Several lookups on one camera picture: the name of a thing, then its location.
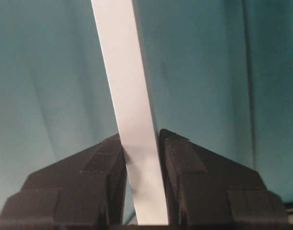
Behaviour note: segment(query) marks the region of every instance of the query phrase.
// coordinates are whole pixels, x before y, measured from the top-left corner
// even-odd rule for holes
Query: white paper strip
[[[131,0],[91,0],[139,225],[167,225],[157,140]]]

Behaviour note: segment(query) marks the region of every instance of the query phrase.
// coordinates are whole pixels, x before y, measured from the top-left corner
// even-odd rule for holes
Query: teal curtain
[[[158,129],[292,202],[293,0],[135,3]],[[90,1],[0,0],[0,209],[31,172],[116,132]]]

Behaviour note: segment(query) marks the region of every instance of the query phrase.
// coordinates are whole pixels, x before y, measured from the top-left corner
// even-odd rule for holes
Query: white strip
[[[131,0],[91,0],[139,225],[167,225],[157,140]]]

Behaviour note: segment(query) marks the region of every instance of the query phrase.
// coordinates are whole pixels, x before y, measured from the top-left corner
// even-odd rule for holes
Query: black plastic part
[[[287,226],[282,201],[256,171],[166,129],[160,149],[170,224]]]
[[[1,213],[0,226],[121,224],[126,169],[118,135],[32,173],[11,196]]]
[[[288,215],[293,215],[293,202],[285,204]]]
[[[122,226],[126,170],[118,135],[32,173],[0,216],[3,230],[293,229],[257,172],[160,132],[168,226]]]

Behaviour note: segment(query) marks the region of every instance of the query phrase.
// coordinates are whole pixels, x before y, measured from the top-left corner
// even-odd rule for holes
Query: teal fabric backdrop
[[[293,201],[293,0],[135,3],[158,128]],[[30,172],[116,132],[90,1],[0,0],[0,209]]]

